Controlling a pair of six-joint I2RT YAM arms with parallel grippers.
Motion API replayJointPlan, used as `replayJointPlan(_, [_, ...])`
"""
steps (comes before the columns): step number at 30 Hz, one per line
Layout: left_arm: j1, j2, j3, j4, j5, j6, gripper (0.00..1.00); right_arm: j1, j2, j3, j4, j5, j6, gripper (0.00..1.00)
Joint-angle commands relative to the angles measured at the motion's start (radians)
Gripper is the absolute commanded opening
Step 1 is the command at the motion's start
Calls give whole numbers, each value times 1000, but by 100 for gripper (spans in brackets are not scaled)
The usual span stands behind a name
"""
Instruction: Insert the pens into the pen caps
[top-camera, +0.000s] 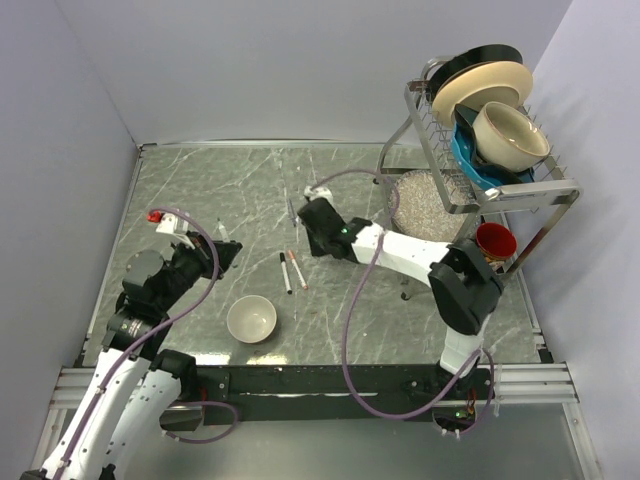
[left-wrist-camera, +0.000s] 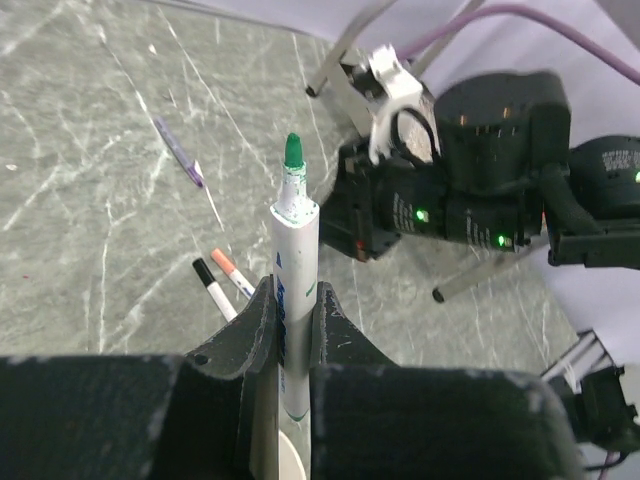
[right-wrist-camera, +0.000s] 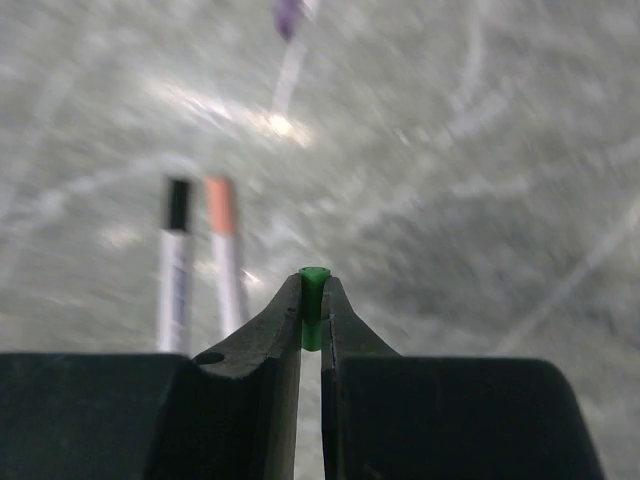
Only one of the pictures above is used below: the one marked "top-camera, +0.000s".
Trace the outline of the white pen black tip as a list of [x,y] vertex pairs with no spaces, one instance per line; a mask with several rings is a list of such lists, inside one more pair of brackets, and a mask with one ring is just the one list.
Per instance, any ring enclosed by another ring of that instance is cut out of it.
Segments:
[[292,295],[293,294],[293,290],[292,290],[291,280],[290,280],[290,276],[289,276],[288,268],[287,268],[287,264],[286,264],[286,258],[285,258],[285,262],[284,263],[280,262],[280,267],[281,267],[281,271],[282,271],[282,275],[283,275],[283,280],[284,280],[286,293],[288,295]]

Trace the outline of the white pen pink tip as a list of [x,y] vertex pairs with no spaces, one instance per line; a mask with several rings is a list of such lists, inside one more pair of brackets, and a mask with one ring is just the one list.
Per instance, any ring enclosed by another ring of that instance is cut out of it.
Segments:
[[303,290],[308,290],[309,289],[309,285],[308,285],[308,283],[307,283],[307,281],[306,281],[306,279],[305,279],[305,277],[304,277],[304,275],[302,273],[302,270],[300,268],[300,265],[298,264],[298,261],[296,261],[296,263],[293,263],[292,266],[293,266],[293,268],[294,268],[294,270],[296,272],[296,275],[297,275],[297,278],[298,278],[298,280],[300,282],[301,287],[303,288]]

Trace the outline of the white pen green tip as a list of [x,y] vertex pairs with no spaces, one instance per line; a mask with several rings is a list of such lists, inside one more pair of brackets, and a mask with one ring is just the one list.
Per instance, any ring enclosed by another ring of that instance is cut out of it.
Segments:
[[225,227],[225,225],[222,223],[221,219],[218,218],[217,219],[217,226],[218,226],[218,230],[221,236],[221,239],[225,242],[225,243],[229,243],[231,241],[229,233]]

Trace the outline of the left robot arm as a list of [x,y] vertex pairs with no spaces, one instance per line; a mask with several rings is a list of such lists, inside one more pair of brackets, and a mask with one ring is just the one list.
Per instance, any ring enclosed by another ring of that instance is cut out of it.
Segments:
[[199,279],[220,279],[242,245],[190,232],[172,249],[128,260],[91,382],[58,445],[23,478],[121,479],[167,408],[205,405],[195,358],[162,346],[169,311]]

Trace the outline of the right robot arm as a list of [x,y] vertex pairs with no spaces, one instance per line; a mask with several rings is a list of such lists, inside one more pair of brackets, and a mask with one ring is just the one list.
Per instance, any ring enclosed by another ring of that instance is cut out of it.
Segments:
[[346,222],[325,198],[308,201],[298,218],[314,257],[383,267],[431,289],[447,326],[437,384],[449,398],[463,396],[472,387],[475,367],[467,360],[482,346],[486,322],[504,291],[476,243],[425,241],[358,217]]

